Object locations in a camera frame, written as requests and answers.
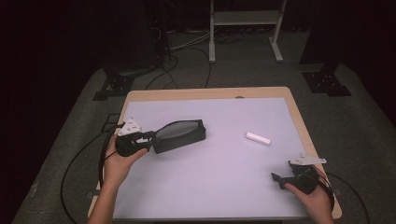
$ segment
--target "black handheld controller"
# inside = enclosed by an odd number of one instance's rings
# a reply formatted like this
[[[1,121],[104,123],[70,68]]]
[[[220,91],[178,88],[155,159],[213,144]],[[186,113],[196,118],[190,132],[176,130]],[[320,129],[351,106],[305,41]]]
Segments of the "black handheld controller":
[[[289,166],[293,171],[294,177],[280,177],[274,173],[271,173],[272,178],[276,181],[281,189],[285,188],[286,183],[292,184],[294,187],[310,194],[314,191],[318,184],[318,173],[312,165],[295,165],[289,161]]]
[[[117,152],[123,157],[129,157],[142,148],[149,150],[152,146],[150,141],[137,142],[137,140],[142,137],[142,133],[131,133],[124,136],[118,136],[116,140]]]

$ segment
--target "white plastic part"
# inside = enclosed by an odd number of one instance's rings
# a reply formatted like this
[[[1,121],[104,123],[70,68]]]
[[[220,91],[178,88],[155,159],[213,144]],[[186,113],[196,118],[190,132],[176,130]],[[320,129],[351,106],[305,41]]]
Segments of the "white plastic part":
[[[119,136],[124,136],[130,133],[141,133],[142,128],[134,119],[128,119],[119,132]]]
[[[271,140],[264,138],[262,136],[259,136],[254,133],[247,133],[247,138],[250,140],[253,140],[255,142],[261,143],[263,145],[269,146],[271,144]]]
[[[295,165],[313,165],[313,164],[326,163],[326,160],[300,153],[300,157],[297,159],[291,160],[290,163],[295,164]]]

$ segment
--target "dark background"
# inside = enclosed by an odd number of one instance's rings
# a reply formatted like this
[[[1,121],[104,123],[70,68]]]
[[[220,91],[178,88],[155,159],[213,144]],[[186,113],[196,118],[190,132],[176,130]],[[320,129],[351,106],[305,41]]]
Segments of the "dark background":
[[[133,64],[156,63],[158,46],[149,27],[158,19],[150,4],[158,1],[128,2],[0,2],[2,223],[15,216],[81,90],[102,67],[104,51],[114,49]],[[174,0],[165,6],[169,30],[208,28],[209,1]],[[218,10],[227,7],[277,8],[278,1],[217,1]],[[349,66],[396,124],[396,19],[390,9],[390,0],[289,0],[282,30],[311,28],[302,63],[335,57]]]

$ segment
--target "gray carpet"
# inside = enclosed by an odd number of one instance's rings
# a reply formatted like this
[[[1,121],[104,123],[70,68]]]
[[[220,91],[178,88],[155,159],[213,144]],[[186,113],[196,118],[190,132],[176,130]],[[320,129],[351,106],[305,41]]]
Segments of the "gray carpet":
[[[278,43],[284,57],[283,63],[276,62],[268,35],[245,35],[243,40],[233,44],[217,44],[217,61],[211,64],[207,87],[290,88],[319,156],[328,161],[324,165],[326,171],[342,177],[353,186],[363,199],[372,223],[393,223],[396,220],[395,128],[364,89],[359,77],[342,64],[335,74],[348,87],[352,96],[329,97],[323,93],[311,93],[302,72],[317,71],[321,64],[299,65],[308,32],[281,33]],[[172,45],[177,46],[196,37],[172,34]],[[194,47],[208,51],[207,43]],[[178,58],[178,64],[170,74],[176,85],[168,75],[163,75],[148,88],[204,88],[209,74],[206,56],[197,49],[184,49],[173,55]],[[165,62],[164,67],[170,69],[175,62],[175,59]],[[133,90],[145,89],[162,72],[162,69],[158,69],[138,77]],[[105,79],[103,70],[92,75],[14,223],[71,223],[60,199],[64,172],[75,155],[99,134],[108,115],[120,113],[125,100],[125,97],[92,100]],[[95,193],[97,162],[104,140],[103,135],[79,154],[64,181],[64,202],[78,223],[84,223],[87,219]],[[337,178],[330,177],[330,180],[343,210],[343,216],[336,223],[366,223],[362,205],[353,191]]]

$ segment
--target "black mount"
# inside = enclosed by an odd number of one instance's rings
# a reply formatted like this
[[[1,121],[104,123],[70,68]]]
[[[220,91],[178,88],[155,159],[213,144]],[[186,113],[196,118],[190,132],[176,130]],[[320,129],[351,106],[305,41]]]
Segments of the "black mount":
[[[274,173],[271,176],[279,184],[281,189],[285,189],[285,184],[290,183],[305,194],[310,194],[317,187],[318,173],[312,165],[294,165],[289,161],[289,166],[294,177],[280,177]]]
[[[126,96],[132,89],[134,79],[130,77],[119,77],[119,79],[105,80],[101,90],[93,96],[93,101],[105,101],[107,97]]]
[[[124,136],[118,136],[116,140],[117,152],[122,157],[129,157],[135,154],[138,150],[145,148],[149,151],[152,146],[150,137],[153,132],[148,133],[131,133]],[[146,142],[137,142],[139,139],[146,139]]]
[[[346,86],[341,85],[334,71],[339,62],[326,62],[318,72],[303,72],[306,83],[313,93],[327,93],[329,96],[350,96]]]

